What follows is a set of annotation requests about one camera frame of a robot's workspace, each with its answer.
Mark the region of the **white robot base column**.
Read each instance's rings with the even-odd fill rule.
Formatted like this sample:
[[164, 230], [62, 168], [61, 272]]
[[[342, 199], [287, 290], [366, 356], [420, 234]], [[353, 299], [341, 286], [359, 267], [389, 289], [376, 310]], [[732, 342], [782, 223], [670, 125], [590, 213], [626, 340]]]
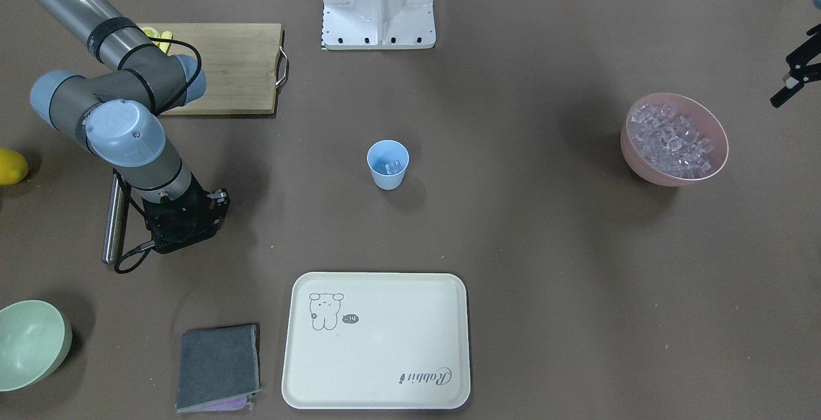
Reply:
[[431, 49], [436, 40], [434, 0], [323, 0], [323, 49]]

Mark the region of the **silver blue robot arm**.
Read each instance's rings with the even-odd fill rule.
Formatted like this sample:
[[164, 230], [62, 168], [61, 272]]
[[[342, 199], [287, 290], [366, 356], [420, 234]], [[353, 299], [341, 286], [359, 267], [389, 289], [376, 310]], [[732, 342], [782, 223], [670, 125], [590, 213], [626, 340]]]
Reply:
[[201, 58], [164, 54], [106, 0], [35, 1], [110, 72], [46, 73], [30, 92], [33, 110], [138, 193], [153, 250], [170, 253], [212, 238], [228, 212], [228, 193], [203, 189], [158, 119], [205, 93]]

